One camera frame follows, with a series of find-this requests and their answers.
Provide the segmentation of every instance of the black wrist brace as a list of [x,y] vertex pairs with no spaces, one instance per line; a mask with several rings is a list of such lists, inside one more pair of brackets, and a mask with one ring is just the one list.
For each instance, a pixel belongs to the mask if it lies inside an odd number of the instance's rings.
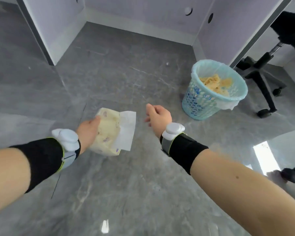
[[[80,148],[75,151],[77,158]],[[26,156],[30,166],[30,185],[26,193],[34,189],[40,182],[47,179],[61,169],[64,150],[61,144],[54,138],[45,138],[32,141],[23,145],[10,146],[17,148]]]
[[173,140],[169,149],[169,156],[190,175],[190,168],[194,159],[205,149],[208,149],[208,147],[181,133]]

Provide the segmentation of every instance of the office chair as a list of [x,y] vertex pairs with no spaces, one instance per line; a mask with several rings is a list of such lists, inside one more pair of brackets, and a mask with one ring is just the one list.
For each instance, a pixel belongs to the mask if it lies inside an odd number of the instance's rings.
[[[260,118],[266,118],[277,111],[274,104],[274,96],[279,96],[281,90],[286,85],[278,80],[263,67],[273,58],[276,51],[284,44],[291,45],[295,48],[295,13],[283,11],[277,19],[272,23],[271,28],[279,35],[280,42],[269,52],[265,53],[258,61],[254,61],[251,57],[242,59],[236,65],[236,71],[246,79],[253,79],[260,88],[270,109],[262,109],[257,115]],[[271,92],[267,80],[275,83],[278,88]]]

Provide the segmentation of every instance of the gray marble floor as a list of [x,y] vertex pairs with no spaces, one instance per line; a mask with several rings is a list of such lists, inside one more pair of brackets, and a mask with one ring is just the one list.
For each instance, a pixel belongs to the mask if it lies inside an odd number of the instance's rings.
[[163,105],[196,140],[263,173],[295,166],[295,153],[284,151],[291,144],[282,150],[295,130],[295,83],[269,65],[288,85],[276,98],[279,111],[257,118],[266,101],[248,81],[248,95],[233,111],[196,121],[181,109],[195,62],[191,46],[92,23],[56,67],[0,38],[0,147],[48,136],[56,127],[75,129],[101,107],[137,112],[130,152],[85,152],[2,210],[0,236],[102,235],[104,220],[108,235],[247,235],[161,152],[143,122],[145,104]]

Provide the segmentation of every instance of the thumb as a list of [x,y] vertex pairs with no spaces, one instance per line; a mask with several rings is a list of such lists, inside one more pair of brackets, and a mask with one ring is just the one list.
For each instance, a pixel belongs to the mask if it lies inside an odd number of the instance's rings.
[[96,116],[93,120],[91,120],[90,124],[92,127],[98,127],[98,125],[101,122],[101,117],[100,116]]
[[155,111],[155,108],[153,107],[153,105],[151,104],[147,104],[147,115],[151,116],[151,115],[155,115],[157,114]]

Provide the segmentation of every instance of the light blue trash can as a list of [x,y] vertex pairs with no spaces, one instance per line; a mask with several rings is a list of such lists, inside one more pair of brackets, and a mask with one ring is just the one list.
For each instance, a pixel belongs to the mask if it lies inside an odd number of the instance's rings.
[[[211,77],[218,74],[221,79],[232,78],[232,86],[228,88],[229,97],[218,94],[201,82],[199,78]],[[191,81],[185,97],[182,100],[182,109],[196,120],[204,120],[220,109],[232,108],[247,95],[248,88],[244,79],[231,67],[214,60],[200,60],[191,70]]]

